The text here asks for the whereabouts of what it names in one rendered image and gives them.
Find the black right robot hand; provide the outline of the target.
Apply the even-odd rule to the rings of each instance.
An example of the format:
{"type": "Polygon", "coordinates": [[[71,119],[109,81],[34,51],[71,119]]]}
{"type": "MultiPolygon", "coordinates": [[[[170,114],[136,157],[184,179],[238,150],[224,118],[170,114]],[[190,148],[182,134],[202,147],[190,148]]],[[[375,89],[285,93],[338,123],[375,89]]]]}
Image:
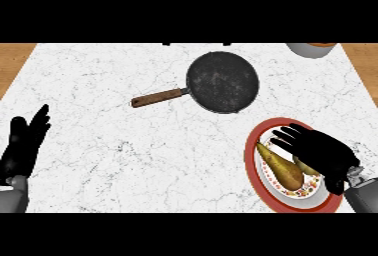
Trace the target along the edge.
{"type": "Polygon", "coordinates": [[[347,172],[360,165],[350,147],[323,132],[308,130],[295,123],[282,126],[272,133],[276,136],[272,143],[325,176],[328,191],[341,195],[347,172]]]}

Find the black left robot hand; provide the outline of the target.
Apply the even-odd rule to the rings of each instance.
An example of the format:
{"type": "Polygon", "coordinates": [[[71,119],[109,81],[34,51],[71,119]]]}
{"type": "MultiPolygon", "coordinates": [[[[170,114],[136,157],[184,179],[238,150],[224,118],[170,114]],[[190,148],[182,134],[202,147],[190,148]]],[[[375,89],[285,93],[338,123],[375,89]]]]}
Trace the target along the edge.
{"type": "Polygon", "coordinates": [[[0,158],[0,186],[10,185],[10,179],[31,176],[38,149],[50,129],[49,105],[37,111],[31,122],[22,116],[10,121],[9,144],[0,158]]]}

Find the yellow-brown squash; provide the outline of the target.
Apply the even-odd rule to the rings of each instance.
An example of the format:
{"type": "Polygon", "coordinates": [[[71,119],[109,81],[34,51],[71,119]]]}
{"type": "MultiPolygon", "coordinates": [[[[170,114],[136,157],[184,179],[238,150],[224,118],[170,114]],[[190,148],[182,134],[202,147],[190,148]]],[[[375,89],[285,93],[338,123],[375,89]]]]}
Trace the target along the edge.
{"type": "Polygon", "coordinates": [[[275,189],[291,197],[308,196],[320,184],[319,172],[297,156],[288,161],[261,143],[257,143],[257,152],[263,160],[263,172],[275,189]]]}

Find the red-rimmed white plate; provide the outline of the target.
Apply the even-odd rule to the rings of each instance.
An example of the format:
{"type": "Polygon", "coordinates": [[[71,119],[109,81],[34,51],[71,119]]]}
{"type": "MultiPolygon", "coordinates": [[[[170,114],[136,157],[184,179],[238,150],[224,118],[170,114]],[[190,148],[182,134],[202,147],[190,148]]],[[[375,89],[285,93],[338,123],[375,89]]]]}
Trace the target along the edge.
{"type": "Polygon", "coordinates": [[[244,162],[251,186],[263,202],[276,212],[335,212],[339,208],[342,197],[335,196],[328,192],[323,177],[319,177],[316,187],[311,189],[308,195],[289,196],[285,193],[285,189],[276,181],[270,168],[258,154],[255,144],[261,142],[283,159],[291,159],[291,154],[269,144],[269,139],[275,137],[272,131],[280,126],[288,126],[291,123],[300,124],[310,129],[310,126],[295,119],[279,117],[264,120],[248,135],[244,150],[244,162]]]}

